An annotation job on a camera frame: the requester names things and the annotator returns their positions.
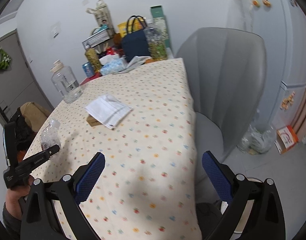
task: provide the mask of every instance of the tablecloth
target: tablecloth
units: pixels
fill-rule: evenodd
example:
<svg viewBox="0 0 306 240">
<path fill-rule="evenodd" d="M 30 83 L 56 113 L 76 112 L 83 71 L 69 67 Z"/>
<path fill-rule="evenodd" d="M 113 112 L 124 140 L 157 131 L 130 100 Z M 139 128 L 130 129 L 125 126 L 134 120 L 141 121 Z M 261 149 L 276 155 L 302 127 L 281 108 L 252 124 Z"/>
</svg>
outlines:
<svg viewBox="0 0 306 240">
<path fill-rule="evenodd" d="M 194 198 L 195 113 L 182 59 L 142 65 L 82 87 L 79 99 L 62 101 L 49 117 L 61 123 L 60 160 L 46 162 L 32 175 L 57 181 L 100 151 L 104 171 L 80 208 L 102 240 L 200 240 Z M 134 108 L 115 130 L 85 121 L 84 107 L 105 93 Z M 27 156 L 41 151 L 40 134 L 47 125 Z M 66 236 L 75 239 L 58 201 L 55 207 Z"/>
</svg>

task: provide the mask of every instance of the yellow package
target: yellow package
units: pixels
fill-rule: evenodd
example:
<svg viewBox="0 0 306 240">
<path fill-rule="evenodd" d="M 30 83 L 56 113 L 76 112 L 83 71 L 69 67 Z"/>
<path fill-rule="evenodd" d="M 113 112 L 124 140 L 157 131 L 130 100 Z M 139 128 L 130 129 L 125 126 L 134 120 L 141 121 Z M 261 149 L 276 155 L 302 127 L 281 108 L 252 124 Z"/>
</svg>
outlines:
<svg viewBox="0 0 306 240">
<path fill-rule="evenodd" d="M 130 33 L 132 30 L 132 24 L 133 24 L 134 18 L 131 19 L 128 22 L 128 32 Z M 118 29 L 120 30 L 120 36 L 123 38 L 126 35 L 126 22 L 123 22 L 121 24 L 119 24 Z M 133 31 L 138 31 L 140 29 L 142 29 L 142 25 L 140 24 L 139 20 L 137 18 L 135 18 L 135 22 L 134 22 L 134 26 L 133 26 Z"/>
</svg>

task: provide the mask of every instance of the door frame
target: door frame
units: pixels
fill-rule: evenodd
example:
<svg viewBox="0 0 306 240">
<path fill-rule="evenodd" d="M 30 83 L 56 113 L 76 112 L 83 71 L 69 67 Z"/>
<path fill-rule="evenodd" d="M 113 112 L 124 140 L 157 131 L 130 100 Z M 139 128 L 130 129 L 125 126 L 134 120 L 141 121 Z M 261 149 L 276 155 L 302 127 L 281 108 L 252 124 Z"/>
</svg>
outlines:
<svg viewBox="0 0 306 240">
<path fill-rule="evenodd" d="M 7 37 L 13 35 L 13 34 L 15 34 L 15 36 L 16 36 L 16 40 L 17 40 L 17 44 L 18 44 L 18 46 L 19 46 L 19 50 L 21 51 L 21 54 L 22 54 L 22 57 L 23 57 L 23 59 L 24 59 L 25 65 L 26 65 L 26 67 L 27 67 L 27 69 L 28 69 L 30 75 L 32 76 L 32 79 L 33 79 L 35 85 L 37 85 L 38 90 L 41 92 L 41 94 L 42 94 L 42 96 L 44 97 L 44 99 L 46 100 L 47 104 L 49 105 L 49 107 L 50 107 L 51 110 L 53 111 L 53 110 L 54 110 L 54 107 L 52 106 L 52 104 L 50 103 L 50 101 L 48 100 L 48 98 L 45 96 L 43 90 L 40 88 L 40 85 L 38 84 L 38 82 L 37 82 L 36 79 L 35 79 L 35 76 L 33 75 L 33 72 L 32 72 L 32 70 L 31 70 L 31 68 L 30 68 L 30 65 L 27 63 L 26 56 L 25 56 L 25 54 L 24 54 L 23 48 L 22 48 L 22 46 L 21 46 L 21 42 L 20 42 L 19 37 L 18 37 L 17 29 L 15 29 L 15 30 L 13 30 L 13 31 L 11 31 L 11 32 L 9 32 L 9 33 L 7 33 L 7 34 L 5 34 L 4 36 L 0 37 L 0 42 L 1 42 L 2 40 L 6 39 Z M 4 118 L 2 117 L 1 114 L 0 114 L 0 124 L 1 124 L 2 126 L 4 126 L 4 125 L 6 124 L 6 121 L 4 120 Z"/>
</svg>

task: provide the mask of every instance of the tall green box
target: tall green box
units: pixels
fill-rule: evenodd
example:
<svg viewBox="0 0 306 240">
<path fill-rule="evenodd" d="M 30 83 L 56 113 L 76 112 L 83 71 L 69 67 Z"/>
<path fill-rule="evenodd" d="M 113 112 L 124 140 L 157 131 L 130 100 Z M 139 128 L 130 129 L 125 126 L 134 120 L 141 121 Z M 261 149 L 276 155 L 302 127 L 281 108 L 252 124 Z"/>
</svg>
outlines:
<svg viewBox="0 0 306 240">
<path fill-rule="evenodd" d="M 151 14 L 152 14 L 152 17 L 154 19 L 155 25 L 157 25 L 157 27 L 159 27 L 160 30 L 162 31 L 162 35 L 163 35 L 163 38 L 165 40 L 165 47 L 169 48 L 170 47 L 170 38 L 169 38 L 169 35 L 168 35 L 168 31 L 167 31 L 166 20 L 165 20 L 165 16 L 164 16 L 164 13 L 163 13 L 162 5 L 152 6 L 151 7 Z"/>
</svg>

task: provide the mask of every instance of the ceiling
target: ceiling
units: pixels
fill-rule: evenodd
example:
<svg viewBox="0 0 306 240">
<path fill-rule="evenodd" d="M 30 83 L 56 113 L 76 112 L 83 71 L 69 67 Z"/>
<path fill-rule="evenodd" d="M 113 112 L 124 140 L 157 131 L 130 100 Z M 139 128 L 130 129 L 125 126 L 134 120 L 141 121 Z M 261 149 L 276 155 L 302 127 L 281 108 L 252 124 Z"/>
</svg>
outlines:
<svg viewBox="0 0 306 240">
<path fill-rule="evenodd" d="M 14 18 L 23 1 L 24 0 L 10 0 L 0 15 L 0 24 Z"/>
</svg>

